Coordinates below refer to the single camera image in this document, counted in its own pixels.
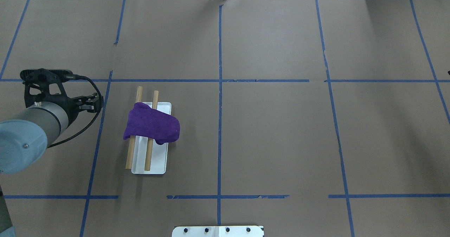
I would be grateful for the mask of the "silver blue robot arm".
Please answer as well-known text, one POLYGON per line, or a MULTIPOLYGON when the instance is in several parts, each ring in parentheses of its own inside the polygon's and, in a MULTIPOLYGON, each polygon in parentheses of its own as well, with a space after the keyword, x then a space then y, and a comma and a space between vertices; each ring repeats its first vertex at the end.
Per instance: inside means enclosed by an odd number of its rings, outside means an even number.
POLYGON ((17 173, 35 163, 82 111, 99 114, 103 97, 98 94, 64 101, 34 102, 0 125, 0 170, 17 173))

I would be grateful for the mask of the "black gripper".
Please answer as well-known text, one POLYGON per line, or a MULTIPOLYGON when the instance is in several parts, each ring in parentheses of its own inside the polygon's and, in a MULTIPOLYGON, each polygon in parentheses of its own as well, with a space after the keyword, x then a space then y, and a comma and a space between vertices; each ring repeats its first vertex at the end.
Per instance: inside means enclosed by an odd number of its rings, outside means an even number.
POLYGON ((103 109, 102 95, 98 93, 74 98, 58 96, 58 105, 66 112, 69 125, 74 122, 79 112, 99 113, 103 109))

